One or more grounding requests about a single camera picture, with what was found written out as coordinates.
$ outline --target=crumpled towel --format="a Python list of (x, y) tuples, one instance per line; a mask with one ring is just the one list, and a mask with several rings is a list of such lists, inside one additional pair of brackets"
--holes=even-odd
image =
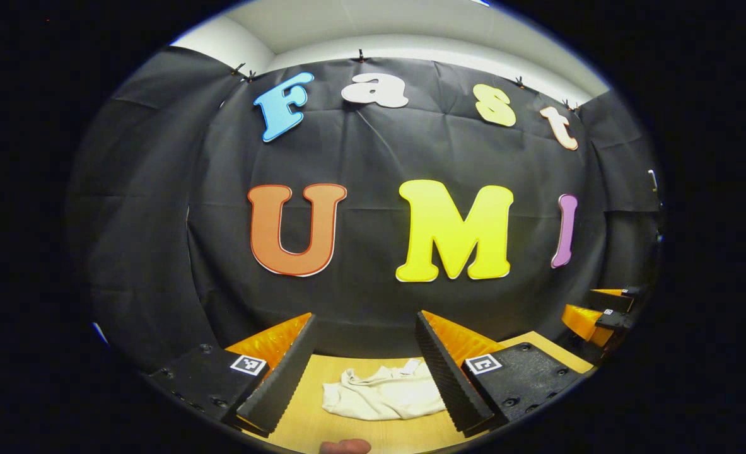
[(445, 410), (426, 363), (417, 368), (409, 363), (405, 368), (382, 366), (368, 378), (350, 368), (339, 383), (324, 383), (323, 390), (324, 410), (365, 421), (412, 419)]

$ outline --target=black fabric backdrop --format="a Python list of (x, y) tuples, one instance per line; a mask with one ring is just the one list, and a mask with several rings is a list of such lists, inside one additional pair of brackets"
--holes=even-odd
[[(252, 102), (303, 71), (315, 76), (304, 85), (305, 106), (292, 107), (304, 120), (264, 143)], [(405, 81), (407, 106), (341, 98), (354, 75), (377, 72)], [(508, 95), (514, 126), (480, 117), (477, 83)], [(569, 119), (577, 150), (554, 138), (538, 113), (546, 106)], [(492, 74), (392, 58), (302, 64), (246, 83), (206, 55), (165, 48), (93, 122), (76, 158), (67, 224), (96, 321), (144, 371), (304, 312), (318, 317), (318, 353), (418, 356), (419, 310), (492, 339), (529, 330), (556, 339), (567, 330), (563, 306), (590, 288), (646, 284), (658, 229), (649, 169), (658, 170), (649, 139), (612, 92), (575, 114)], [(483, 186), (510, 189), (510, 274), (449, 279), (435, 249), (434, 282), (398, 282), (410, 222), (398, 189), (411, 179), (445, 184), (463, 218)], [(296, 252), (310, 238), (301, 193), (315, 183), (347, 187), (332, 261), (307, 278), (265, 270), (249, 245), (248, 191), (291, 188), (281, 242)], [(552, 269), (563, 193), (578, 198), (573, 258)]]

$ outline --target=letter m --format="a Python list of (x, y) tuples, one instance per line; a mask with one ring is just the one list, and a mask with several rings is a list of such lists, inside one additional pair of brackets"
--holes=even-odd
[(451, 279), (462, 273), (474, 247), (476, 260), (468, 267), (471, 279), (495, 279), (510, 272), (508, 210), (513, 193), (506, 187), (485, 186), (463, 221), (445, 186), (433, 180), (413, 180), (401, 185), (401, 196), (411, 205), (407, 262), (395, 276), (402, 282), (431, 282), (439, 270), (431, 264), (431, 245)]

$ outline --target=letter u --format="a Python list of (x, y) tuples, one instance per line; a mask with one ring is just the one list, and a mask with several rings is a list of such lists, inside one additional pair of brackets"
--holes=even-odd
[(312, 184), (303, 190), (303, 196), (312, 202), (312, 237), (304, 252), (292, 253), (280, 242), (283, 204), (291, 198), (291, 189), (269, 184), (254, 187), (247, 195), (252, 202), (252, 255), (273, 273), (312, 276), (324, 270), (333, 257), (336, 205), (347, 196), (347, 189), (338, 184)]

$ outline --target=foam letter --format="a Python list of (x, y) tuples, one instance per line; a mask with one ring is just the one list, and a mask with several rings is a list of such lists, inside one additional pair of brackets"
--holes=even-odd
[(247, 195), (252, 202), (250, 242), (258, 264), (281, 275), (306, 277), (327, 267), (333, 257), (336, 229), (336, 205), (347, 189), (338, 184), (312, 184), (303, 197), (312, 202), (312, 241), (301, 253), (283, 249), (280, 224), (283, 204), (291, 198), (291, 189), (269, 184), (254, 187)]
[(509, 189), (500, 186), (480, 189), (465, 221), (440, 182), (407, 181), (399, 192), (411, 205), (407, 262), (395, 271), (399, 281), (436, 279), (439, 270), (431, 264), (431, 244), (437, 245), (445, 272), (451, 279), (462, 273), (474, 245), (476, 260), (468, 267), (471, 279), (508, 275), (508, 210), (513, 203), (513, 193)]
[(577, 198), (564, 194), (557, 198), (561, 207), (561, 236), (557, 241), (557, 251), (552, 257), (552, 268), (568, 264), (572, 258), (572, 231), (574, 230), (574, 210), (577, 209)]
[(359, 74), (353, 76), (355, 83), (342, 89), (342, 98), (351, 103), (376, 103), (384, 107), (403, 107), (409, 100), (404, 97), (407, 84), (389, 74)]
[(510, 98), (502, 90), (480, 83), (474, 85), (474, 96), (479, 100), (476, 110), (483, 119), (504, 126), (516, 124), (516, 112), (508, 106)]
[[(309, 83), (312, 80), (314, 80), (314, 74), (300, 73), (258, 96), (254, 104), (255, 106), (260, 105), (266, 121), (266, 131), (263, 134), (264, 142), (274, 140), (283, 132), (292, 129), (303, 121), (303, 112), (292, 112), (289, 109), (289, 104), (298, 107), (305, 105), (308, 94), (300, 84)], [(291, 90), (288, 95), (284, 96), (283, 93), (287, 89)]]
[(569, 125), (569, 119), (559, 114), (555, 107), (549, 106), (540, 110), (540, 115), (543, 118), (549, 119), (549, 124), (552, 126), (552, 132), (555, 134), (555, 138), (562, 144), (565, 149), (577, 149), (577, 140), (569, 136), (569, 132), (566, 131), (566, 126)]

